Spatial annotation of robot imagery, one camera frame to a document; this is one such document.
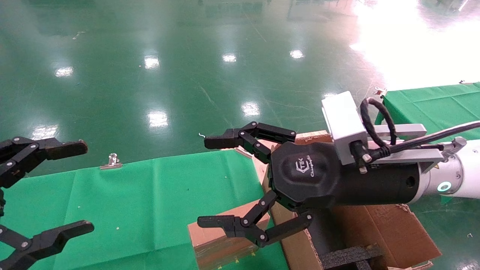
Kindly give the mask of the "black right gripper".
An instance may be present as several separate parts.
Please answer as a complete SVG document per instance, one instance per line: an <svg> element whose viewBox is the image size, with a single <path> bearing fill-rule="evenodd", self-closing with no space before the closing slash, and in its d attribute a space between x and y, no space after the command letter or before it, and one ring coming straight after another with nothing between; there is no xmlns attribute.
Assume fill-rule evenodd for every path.
<svg viewBox="0 0 480 270"><path fill-rule="evenodd" d="M219 136L206 136L207 149L242 147L263 164L270 164L270 187L274 191L267 192L244 217L200 216L198 226L221 228L228 238L246 238L263 248L307 229L313 220L307 211L261 229L257 223L276 201L289 210L306 210L407 204L418 193L420 169L415 163L373 164L361 173L356 164L341 164L332 143L297 145L293 143L296 135L294 130L253 121ZM271 153L259 140L282 145Z"/></svg>

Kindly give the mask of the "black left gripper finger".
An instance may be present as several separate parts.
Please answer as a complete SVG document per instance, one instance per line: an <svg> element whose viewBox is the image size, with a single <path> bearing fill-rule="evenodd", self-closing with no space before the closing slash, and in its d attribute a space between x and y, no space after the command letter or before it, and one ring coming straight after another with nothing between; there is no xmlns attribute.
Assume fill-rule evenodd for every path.
<svg viewBox="0 0 480 270"><path fill-rule="evenodd" d="M84 140L62 143L56 138L32 140L14 137L0 144L0 186L10 188L46 160L84 155L89 147Z"/></svg>
<svg viewBox="0 0 480 270"><path fill-rule="evenodd" d="M27 270L38 260L55 256L63 251L67 242L94 231L94 224L87 220L48 229L32 238L1 225L0 240L12 248L13 253L0 262L2 270Z"/></svg>

